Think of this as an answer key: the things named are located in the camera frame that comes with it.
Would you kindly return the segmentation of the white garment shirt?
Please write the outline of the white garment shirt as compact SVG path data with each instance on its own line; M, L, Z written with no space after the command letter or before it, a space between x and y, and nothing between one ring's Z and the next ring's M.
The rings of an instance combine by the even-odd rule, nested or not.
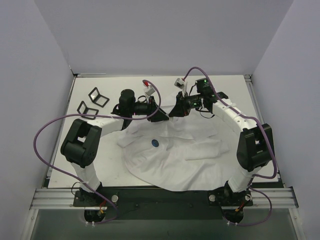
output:
M159 142L153 147L151 141ZM217 117L196 111L162 122L133 121L117 141L127 170L170 191L208 191L225 185L239 167L239 137Z

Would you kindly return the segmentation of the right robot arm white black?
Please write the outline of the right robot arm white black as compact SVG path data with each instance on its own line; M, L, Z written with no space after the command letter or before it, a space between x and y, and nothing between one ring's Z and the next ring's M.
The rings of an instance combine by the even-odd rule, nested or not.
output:
M195 95L187 93L187 83L180 78L174 85L180 91L169 117L186 117L192 109L200 111L205 108L239 136L236 151L239 167L224 185L224 198L233 200L243 196L252 180L258 177L258 171L275 160L271 127L242 113L224 92L211 87L208 78L195 81Z

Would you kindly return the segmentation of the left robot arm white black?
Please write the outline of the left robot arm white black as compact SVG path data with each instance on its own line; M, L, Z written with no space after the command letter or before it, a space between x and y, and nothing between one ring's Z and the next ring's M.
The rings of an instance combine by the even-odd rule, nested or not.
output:
M125 89L120 93L119 103L113 108L112 114L119 118L74 120L60 149L61 154L73 166L76 176L81 179L80 192L92 206L100 204L103 199L100 191L102 183L93 164L100 138L125 130L132 122L133 116L151 116L147 120L155 123L169 120L153 96L149 96L147 102L136 101L135 93L131 89Z

